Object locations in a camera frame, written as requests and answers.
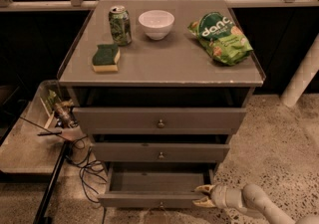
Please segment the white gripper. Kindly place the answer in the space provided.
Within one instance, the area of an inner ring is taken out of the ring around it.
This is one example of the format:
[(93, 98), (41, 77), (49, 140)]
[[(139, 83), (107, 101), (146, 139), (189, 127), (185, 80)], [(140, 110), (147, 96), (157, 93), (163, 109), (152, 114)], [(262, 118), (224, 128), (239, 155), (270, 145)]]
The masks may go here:
[(194, 191), (204, 195), (210, 195), (211, 198), (205, 196), (201, 199), (193, 200), (192, 203), (197, 207), (234, 208), (236, 210), (245, 208), (242, 191), (240, 189), (229, 188), (226, 185), (204, 184), (197, 186)]

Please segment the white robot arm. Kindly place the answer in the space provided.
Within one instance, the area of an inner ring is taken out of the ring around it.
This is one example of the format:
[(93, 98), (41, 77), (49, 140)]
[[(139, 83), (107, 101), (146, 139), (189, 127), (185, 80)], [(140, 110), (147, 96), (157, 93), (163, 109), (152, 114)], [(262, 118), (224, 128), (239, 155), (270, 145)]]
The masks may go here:
[(263, 216), (269, 224), (319, 224), (318, 215), (293, 220), (271, 201), (260, 186), (255, 184), (247, 184), (242, 189), (229, 188), (221, 184), (205, 184), (196, 187), (195, 191), (203, 194), (201, 199), (192, 201), (197, 207), (233, 208), (243, 215)]

